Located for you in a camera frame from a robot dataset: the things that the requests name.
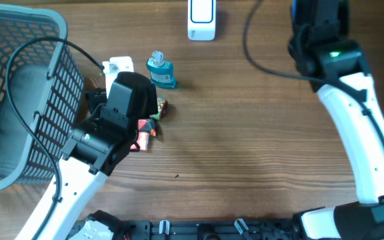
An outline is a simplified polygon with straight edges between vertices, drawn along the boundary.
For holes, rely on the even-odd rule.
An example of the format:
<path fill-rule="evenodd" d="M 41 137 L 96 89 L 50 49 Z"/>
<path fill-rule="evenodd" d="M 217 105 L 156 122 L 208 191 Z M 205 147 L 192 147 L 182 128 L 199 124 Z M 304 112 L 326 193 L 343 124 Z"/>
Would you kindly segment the green lidded jar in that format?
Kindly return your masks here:
<path fill-rule="evenodd" d="M 165 115 L 165 112 L 167 110 L 167 106 L 168 106 L 168 100 L 166 100 L 162 97 L 158 97 L 157 98 L 157 110 L 158 110 L 158 112 L 156 114 L 151 115 L 150 118 L 152 118 L 156 121 L 161 120 Z"/>

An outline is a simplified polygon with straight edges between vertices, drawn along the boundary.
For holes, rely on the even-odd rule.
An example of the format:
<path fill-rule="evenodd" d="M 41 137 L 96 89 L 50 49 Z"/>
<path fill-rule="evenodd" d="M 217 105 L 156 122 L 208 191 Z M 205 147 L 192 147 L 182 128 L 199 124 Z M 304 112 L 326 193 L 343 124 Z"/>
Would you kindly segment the red black snack packet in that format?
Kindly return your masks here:
<path fill-rule="evenodd" d="M 158 138 L 158 126 L 154 119 L 140 119 L 138 120 L 137 137 L 130 147 L 130 151 L 139 152 L 147 151 L 149 149 L 150 138 Z"/>

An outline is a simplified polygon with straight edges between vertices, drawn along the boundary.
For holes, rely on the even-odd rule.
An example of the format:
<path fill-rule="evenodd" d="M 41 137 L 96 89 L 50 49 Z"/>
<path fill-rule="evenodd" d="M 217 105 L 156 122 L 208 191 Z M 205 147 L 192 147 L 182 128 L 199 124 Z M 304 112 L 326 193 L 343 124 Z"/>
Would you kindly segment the blue mouthwash bottle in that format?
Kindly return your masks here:
<path fill-rule="evenodd" d="M 157 87 L 173 89 L 176 86 L 172 62 L 165 60 L 161 51 L 154 51 L 147 60 L 146 67 L 151 74 L 151 81 Z"/>

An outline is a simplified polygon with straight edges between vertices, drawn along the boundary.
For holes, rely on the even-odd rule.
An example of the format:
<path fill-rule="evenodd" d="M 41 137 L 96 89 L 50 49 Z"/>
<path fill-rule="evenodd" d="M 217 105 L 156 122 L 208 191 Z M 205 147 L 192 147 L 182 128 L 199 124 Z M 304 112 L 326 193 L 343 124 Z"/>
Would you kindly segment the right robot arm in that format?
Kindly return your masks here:
<path fill-rule="evenodd" d="M 330 114 L 347 153 L 357 201 L 302 214 L 310 239 L 384 239 L 384 117 L 346 1 L 294 1 L 289 53 Z"/>

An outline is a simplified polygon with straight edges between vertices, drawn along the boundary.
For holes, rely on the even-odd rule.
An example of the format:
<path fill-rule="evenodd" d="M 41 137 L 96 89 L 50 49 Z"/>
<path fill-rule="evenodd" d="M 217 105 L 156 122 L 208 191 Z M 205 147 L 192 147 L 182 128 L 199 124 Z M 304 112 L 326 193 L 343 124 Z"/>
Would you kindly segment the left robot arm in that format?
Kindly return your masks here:
<path fill-rule="evenodd" d="M 65 239 L 78 216 L 131 151 L 138 122 L 157 112 L 157 93 L 142 74 L 120 72 L 96 117 L 73 128 L 40 202 L 18 239 Z"/>

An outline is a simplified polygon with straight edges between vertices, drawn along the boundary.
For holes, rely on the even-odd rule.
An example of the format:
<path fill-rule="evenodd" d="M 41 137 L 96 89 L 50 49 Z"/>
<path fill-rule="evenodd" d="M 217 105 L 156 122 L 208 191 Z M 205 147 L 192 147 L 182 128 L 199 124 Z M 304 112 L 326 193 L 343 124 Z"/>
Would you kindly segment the white barcode scanner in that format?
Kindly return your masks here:
<path fill-rule="evenodd" d="M 192 41 L 212 41 L 216 32 L 216 0 L 188 0 L 187 33 Z"/>

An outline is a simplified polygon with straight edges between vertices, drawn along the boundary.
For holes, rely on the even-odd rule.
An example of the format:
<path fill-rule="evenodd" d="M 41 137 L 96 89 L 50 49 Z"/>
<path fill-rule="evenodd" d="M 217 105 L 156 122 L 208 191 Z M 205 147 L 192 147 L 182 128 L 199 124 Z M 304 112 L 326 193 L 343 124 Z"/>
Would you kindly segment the grey plastic shopping basket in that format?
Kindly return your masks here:
<path fill-rule="evenodd" d="M 67 34 L 55 11 L 0 4 L 0 190 L 53 177 L 84 94 Z"/>

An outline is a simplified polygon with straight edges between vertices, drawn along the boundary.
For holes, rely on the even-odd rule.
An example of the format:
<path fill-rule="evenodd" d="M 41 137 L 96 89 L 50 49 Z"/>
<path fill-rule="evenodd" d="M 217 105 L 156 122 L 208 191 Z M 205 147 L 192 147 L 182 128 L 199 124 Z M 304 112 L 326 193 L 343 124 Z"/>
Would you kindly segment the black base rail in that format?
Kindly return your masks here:
<path fill-rule="evenodd" d="M 119 221 L 114 230 L 92 229 L 93 219 L 74 224 L 68 239 L 121 239 L 121 240 L 208 240 L 208 239 L 303 239 L 301 230 L 291 219 L 264 221 Z"/>

